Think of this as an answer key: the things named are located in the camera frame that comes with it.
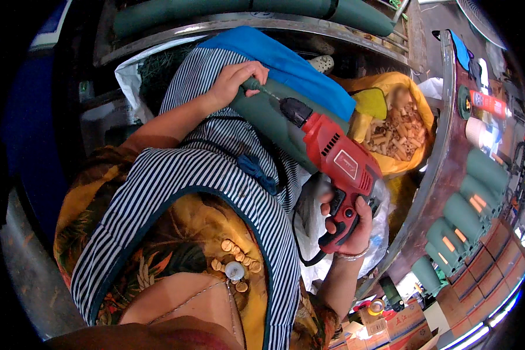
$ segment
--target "yellow bag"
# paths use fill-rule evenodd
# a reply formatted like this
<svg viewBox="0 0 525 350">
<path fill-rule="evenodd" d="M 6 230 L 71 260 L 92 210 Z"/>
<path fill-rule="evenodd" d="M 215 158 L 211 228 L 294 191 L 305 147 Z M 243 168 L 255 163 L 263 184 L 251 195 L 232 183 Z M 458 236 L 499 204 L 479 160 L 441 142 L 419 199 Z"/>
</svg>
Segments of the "yellow bag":
<svg viewBox="0 0 525 350">
<path fill-rule="evenodd" d="M 341 79 L 337 77 L 331 77 L 346 91 L 359 91 L 367 88 L 377 87 L 380 88 L 385 95 L 387 95 L 395 85 L 403 84 L 406 86 L 414 100 L 416 101 L 416 107 L 418 108 L 418 114 L 422 117 L 424 127 L 428 131 L 428 141 L 433 139 L 432 137 L 432 125 L 434 123 L 434 115 L 424 98 L 424 95 L 418 88 L 418 86 L 410 79 L 410 77 L 401 74 L 399 72 L 390 72 L 384 74 L 378 74 L 375 76 L 364 77 L 361 79 Z M 350 130 L 348 131 L 348 137 L 356 140 L 357 142 L 363 142 L 365 138 L 365 131 L 371 124 L 372 117 L 366 114 L 357 114 L 351 120 Z M 409 162 L 399 161 L 391 157 L 380 155 L 376 152 L 371 152 L 373 157 L 377 159 L 379 167 L 383 172 L 383 175 L 396 174 L 398 172 L 404 172 L 415 168 L 424 157 L 426 151 L 426 144 L 423 144 L 418 148 Z"/>
</svg>

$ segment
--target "blue cloth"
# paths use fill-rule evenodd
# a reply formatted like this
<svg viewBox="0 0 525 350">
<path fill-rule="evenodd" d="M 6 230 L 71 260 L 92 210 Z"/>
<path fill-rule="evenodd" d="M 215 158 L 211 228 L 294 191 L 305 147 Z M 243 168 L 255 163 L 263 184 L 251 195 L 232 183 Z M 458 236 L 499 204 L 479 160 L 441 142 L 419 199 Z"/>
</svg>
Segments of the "blue cloth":
<svg viewBox="0 0 525 350">
<path fill-rule="evenodd" d="M 459 38 L 455 32 L 452 30 L 449 30 L 451 32 L 451 38 L 453 38 L 453 43 L 455 44 L 455 51 L 457 51 L 457 60 L 459 61 L 459 64 L 463 67 L 464 70 L 467 72 L 469 71 L 469 64 L 470 59 L 474 58 L 474 55 L 472 52 L 469 51 L 465 43 Z"/>
<path fill-rule="evenodd" d="M 249 60 L 257 60 L 270 69 L 269 78 L 296 90 L 343 120 L 350 121 L 356 101 L 340 85 L 317 72 L 294 51 L 254 28 L 237 27 L 198 46 L 230 50 Z"/>
<path fill-rule="evenodd" d="M 261 169 L 259 158 L 257 156 L 241 155 L 237 157 L 237 165 L 245 174 L 257 180 L 259 185 L 268 193 L 271 195 L 276 195 L 278 193 L 276 190 L 276 180 L 265 175 Z"/>
</svg>

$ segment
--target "hand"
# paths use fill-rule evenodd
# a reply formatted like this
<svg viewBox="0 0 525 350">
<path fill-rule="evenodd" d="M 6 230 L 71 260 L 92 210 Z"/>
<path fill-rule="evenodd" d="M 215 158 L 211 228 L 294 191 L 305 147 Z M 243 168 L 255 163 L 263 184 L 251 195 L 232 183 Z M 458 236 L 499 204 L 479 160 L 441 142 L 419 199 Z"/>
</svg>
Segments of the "hand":
<svg viewBox="0 0 525 350">
<path fill-rule="evenodd" d="M 319 201 L 323 203 L 321 205 L 321 214 L 328 215 L 330 213 L 331 206 L 329 202 L 332 200 L 333 194 L 331 192 L 326 193 L 319 198 Z M 342 246 L 340 246 L 339 253 L 357 255 L 363 252 L 369 242 L 372 229 L 372 215 L 371 208 L 360 196 L 354 204 L 354 209 L 360 215 L 360 222 L 356 225 L 352 235 Z M 336 226 L 332 217 L 328 217 L 325 220 L 325 228 L 330 234 L 335 234 Z"/>
<path fill-rule="evenodd" d="M 246 61 L 225 66 L 216 78 L 214 85 L 205 94 L 211 109 L 217 111 L 229 105 L 237 95 L 239 85 L 251 76 L 265 85 L 268 72 L 269 69 L 261 65 L 259 61 Z M 251 97 L 259 92 L 259 90 L 247 90 L 245 96 Z"/>
</svg>

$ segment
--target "white shoe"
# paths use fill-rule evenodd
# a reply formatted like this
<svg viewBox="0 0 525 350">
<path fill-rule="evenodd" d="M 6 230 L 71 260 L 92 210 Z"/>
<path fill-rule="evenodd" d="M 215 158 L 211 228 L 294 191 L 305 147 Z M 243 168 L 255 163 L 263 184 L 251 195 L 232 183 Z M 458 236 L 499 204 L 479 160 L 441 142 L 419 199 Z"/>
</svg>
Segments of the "white shoe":
<svg viewBox="0 0 525 350">
<path fill-rule="evenodd" d="M 313 68 L 317 71 L 328 74 L 333 70 L 334 60 L 329 55 L 323 55 L 319 57 L 312 58 L 307 60 Z"/>
</svg>

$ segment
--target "yellow floral fabric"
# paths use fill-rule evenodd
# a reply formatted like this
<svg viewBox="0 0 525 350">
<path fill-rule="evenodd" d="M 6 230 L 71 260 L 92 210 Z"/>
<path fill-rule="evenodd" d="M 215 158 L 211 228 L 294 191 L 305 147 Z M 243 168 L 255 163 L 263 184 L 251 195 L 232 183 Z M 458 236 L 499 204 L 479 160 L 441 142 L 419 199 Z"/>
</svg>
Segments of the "yellow floral fabric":
<svg viewBox="0 0 525 350">
<path fill-rule="evenodd" d="M 124 148 L 100 148 L 88 160 L 66 195 L 57 222 L 54 256 L 67 287 L 78 257 L 107 209 L 114 193 L 126 180 L 136 154 Z M 247 349 L 260 349 L 264 340 L 267 306 L 266 270 L 254 235 L 222 199 L 207 193 L 184 195 L 166 210 L 143 237 L 105 296 L 96 324 L 119 322 L 124 309 L 142 290 L 179 272 L 209 273 L 211 261 L 235 261 L 221 243 L 230 239 L 245 256 L 261 263 L 246 269 L 247 291 L 231 288 L 241 317 Z M 292 331 L 292 349 L 326 348 L 338 326 L 330 308 L 308 295 L 301 283 L 300 306 Z"/>
</svg>

